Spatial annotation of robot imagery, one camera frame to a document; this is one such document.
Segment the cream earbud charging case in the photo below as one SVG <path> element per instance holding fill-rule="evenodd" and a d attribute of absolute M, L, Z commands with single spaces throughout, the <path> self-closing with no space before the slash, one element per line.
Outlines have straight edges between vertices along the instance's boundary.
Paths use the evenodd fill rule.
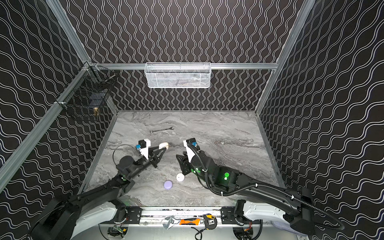
<path fill-rule="evenodd" d="M 159 149 L 166 149 L 166 150 L 168 150 L 169 149 L 169 143 L 167 143 L 167 142 L 165 142 L 165 143 L 161 143 L 161 144 L 159 144 Z"/>

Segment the white round charging case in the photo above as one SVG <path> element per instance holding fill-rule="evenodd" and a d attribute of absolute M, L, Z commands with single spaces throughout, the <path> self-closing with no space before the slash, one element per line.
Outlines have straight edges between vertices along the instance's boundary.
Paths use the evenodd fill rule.
<path fill-rule="evenodd" d="M 185 175 L 183 173 L 178 173 L 176 175 L 176 179 L 177 179 L 178 182 L 183 182 L 184 179 L 185 179 Z"/>

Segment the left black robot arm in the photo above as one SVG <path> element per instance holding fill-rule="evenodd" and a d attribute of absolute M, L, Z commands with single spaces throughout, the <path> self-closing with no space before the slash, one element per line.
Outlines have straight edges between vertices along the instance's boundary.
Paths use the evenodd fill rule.
<path fill-rule="evenodd" d="M 99 223 L 123 221 L 126 208 L 118 198 L 133 187 L 134 177 L 150 166 L 156 168 L 168 148 L 168 143 L 145 148 L 138 160 L 124 156 L 116 166 L 117 175 L 104 185 L 76 196 L 52 199 L 30 228 L 28 236 L 33 240 L 70 240 Z M 104 204 L 111 204 L 113 212 L 109 217 L 86 217 L 87 213 Z"/>

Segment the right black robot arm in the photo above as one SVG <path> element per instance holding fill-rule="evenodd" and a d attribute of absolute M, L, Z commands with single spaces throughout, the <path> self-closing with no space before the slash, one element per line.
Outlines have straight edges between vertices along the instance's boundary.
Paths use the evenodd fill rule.
<path fill-rule="evenodd" d="M 283 211 L 283 223 L 296 232 L 314 235 L 316 227 L 345 229 L 338 218 L 315 207 L 311 193 L 305 189 L 294 191 L 261 182 L 238 170 L 217 165 L 203 151 L 191 155 L 184 152 L 176 159 L 182 174 L 196 175 L 202 186 L 217 196 L 254 198 Z"/>

